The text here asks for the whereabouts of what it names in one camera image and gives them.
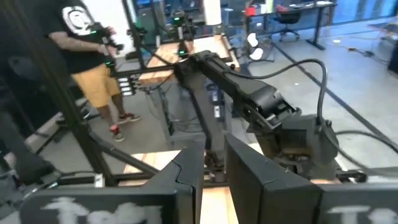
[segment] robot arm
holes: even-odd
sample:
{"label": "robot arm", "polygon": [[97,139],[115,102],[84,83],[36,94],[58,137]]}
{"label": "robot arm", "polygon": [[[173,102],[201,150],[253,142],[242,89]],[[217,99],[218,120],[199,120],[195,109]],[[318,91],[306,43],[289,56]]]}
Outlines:
{"label": "robot arm", "polygon": [[223,164],[224,130],[217,127],[204,90],[208,78],[232,97],[234,107],[249,122],[264,155],[308,179],[335,179],[334,158],[337,150],[325,138],[335,136],[331,124],[321,128],[316,115],[300,114],[279,91],[262,81],[244,78],[227,66],[217,54],[203,51],[191,55],[175,67],[175,76],[192,97],[213,161]]}

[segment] tan shorts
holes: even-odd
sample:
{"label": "tan shorts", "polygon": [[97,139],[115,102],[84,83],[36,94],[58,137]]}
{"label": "tan shorts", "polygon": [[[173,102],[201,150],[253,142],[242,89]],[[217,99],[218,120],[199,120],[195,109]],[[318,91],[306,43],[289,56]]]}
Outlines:
{"label": "tan shorts", "polygon": [[95,108],[107,106],[111,96],[120,94],[118,81],[110,77],[110,70],[105,64],[72,77]]}

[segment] person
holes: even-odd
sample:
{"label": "person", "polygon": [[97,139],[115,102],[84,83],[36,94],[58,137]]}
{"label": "person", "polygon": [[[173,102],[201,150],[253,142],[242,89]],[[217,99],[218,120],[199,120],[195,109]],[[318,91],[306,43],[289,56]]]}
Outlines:
{"label": "person", "polygon": [[[108,51],[115,56],[116,49],[101,44],[90,31],[94,23],[88,9],[80,0],[46,0],[39,12],[39,27],[44,36],[60,48],[69,73],[77,82],[87,100],[109,124],[115,141],[123,141],[119,124],[138,121],[140,116],[126,112],[123,97],[115,78],[104,64]],[[112,34],[114,29],[107,27]],[[109,99],[118,110],[115,123],[109,109]]]}

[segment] wooden board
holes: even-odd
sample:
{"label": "wooden board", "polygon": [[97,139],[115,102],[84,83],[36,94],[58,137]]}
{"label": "wooden board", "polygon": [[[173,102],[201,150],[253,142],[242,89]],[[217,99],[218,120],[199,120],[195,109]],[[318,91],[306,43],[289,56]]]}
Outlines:
{"label": "wooden board", "polygon": [[[258,144],[250,144],[257,152],[261,152]],[[153,152],[147,154],[132,155],[136,159],[141,160],[159,170],[163,169],[180,151]],[[139,172],[138,169],[126,166],[124,173]],[[141,185],[145,183],[141,181],[128,181],[120,183],[121,186]],[[215,189],[203,189],[202,205],[201,205],[201,224],[238,224],[235,208],[233,205],[231,192],[228,187],[220,187]]]}
{"label": "wooden board", "polygon": [[[227,43],[227,48],[225,49],[221,38],[224,38],[224,40]],[[193,41],[194,44],[194,49],[195,52],[201,52],[204,50],[210,50],[214,53],[217,53],[221,58],[228,58],[229,50],[232,48],[231,45],[229,44],[229,41],[226,37],[222,37],[220,35],[216,35],[214,37],[206,37],[206,38],[201,38],[201,39],[196,39]],[[166,59],[170,63],[175,63],[178,62],[178,56],[175,54],[177,52],[178,44],[173,43],[173,44],[162,44],[159,46],[159,48],[156,50],[156,54],[161,56],[162,58]],[[235,64],[236,69],[239,70],[239,62],[235,56],[235,54],[232,52],[232,62],[228,62],[227,65],[231,65],[232,63]],[[159,67],[163,66],[165,63],[160,61],[156,57],[152,57],[149,60],[148,67]],[[161,71],[161,72],[149,72],[149,73],[143,73],[139,81],[143,85],[148,85],[148,84],[156,84],[156,83],[161,83],[162,81],[166,80],[169,78],[169,76],[173,75],[172,70],[166,70],[166,71]]]}

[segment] red object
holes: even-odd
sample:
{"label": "red object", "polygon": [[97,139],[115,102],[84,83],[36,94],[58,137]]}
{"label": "red object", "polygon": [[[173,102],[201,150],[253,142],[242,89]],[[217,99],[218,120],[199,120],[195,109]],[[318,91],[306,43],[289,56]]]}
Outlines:
{"label": "red object", "polygon": [[254,15],[256,15],[256,8],[255,8],[255,7],[247,7],[247,8],[246,8],[246,15],[247,15],[247,16],[254,16]]}
{"label": "red object", "polygon": [[280,4],[276,5],[276,11],[277,12],[287,12],[289,11],[288,8],[286,8],[285,6],[281,6]]}

